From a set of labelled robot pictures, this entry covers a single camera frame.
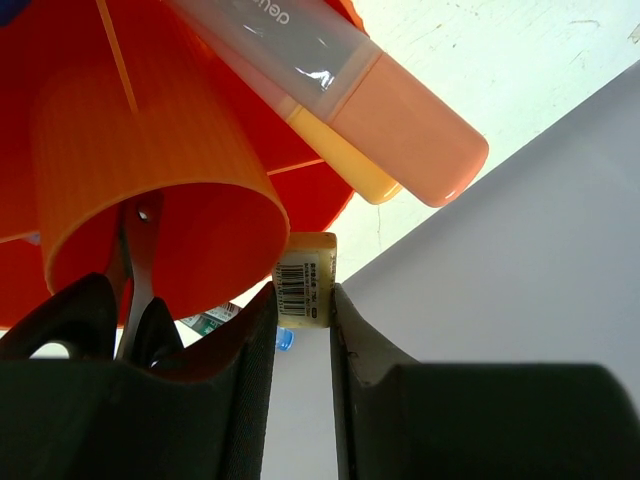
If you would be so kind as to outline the beige barcode eraser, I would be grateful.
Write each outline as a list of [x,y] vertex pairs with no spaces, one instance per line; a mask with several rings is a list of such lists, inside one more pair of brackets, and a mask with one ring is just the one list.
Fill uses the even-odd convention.
[[337,237],[292,233],[272,270],[278,324],[289,329],[328,328],[335,288]]

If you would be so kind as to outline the yellow cap highlighter marker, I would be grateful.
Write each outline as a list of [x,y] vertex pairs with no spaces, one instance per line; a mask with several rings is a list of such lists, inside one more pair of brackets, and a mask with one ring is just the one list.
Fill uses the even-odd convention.
[[237,75],[368,203],[385,203],[402,190],[398,181],[254,67],[242,67]]

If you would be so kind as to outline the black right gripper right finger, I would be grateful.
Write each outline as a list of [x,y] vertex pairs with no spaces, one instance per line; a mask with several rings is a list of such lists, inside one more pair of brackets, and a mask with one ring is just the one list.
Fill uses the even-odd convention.
[[635,479],[639,416],[597,364],[423,363],[333,295],[342,479]]

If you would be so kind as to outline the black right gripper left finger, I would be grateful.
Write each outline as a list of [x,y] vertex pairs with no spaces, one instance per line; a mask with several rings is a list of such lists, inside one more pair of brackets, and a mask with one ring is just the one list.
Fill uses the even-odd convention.
[[130,360],[113,356],[115,299],[83,280],[1,339],[5,479],[256,479],[275,354],[265,285],[222,327],[183,346],[154,300]]

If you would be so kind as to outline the orange cap highlighter marker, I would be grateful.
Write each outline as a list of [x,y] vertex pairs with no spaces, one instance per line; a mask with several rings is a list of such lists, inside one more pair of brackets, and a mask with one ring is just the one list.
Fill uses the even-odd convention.
[[478,131],[324,1],[172,8],[236,75],[254,67],[428,206],[458,197],[488,156]]

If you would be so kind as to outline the black handled scissors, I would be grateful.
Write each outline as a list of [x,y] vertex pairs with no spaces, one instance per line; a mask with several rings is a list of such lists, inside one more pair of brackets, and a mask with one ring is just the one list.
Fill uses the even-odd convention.
[[31,360],[48,344],[70,360],[121,360],[143,369],[184,349],[153,290],[164,198],[152,191],[118,207],[106,271],[89,273],[34,309],[1,338],[2,360]]

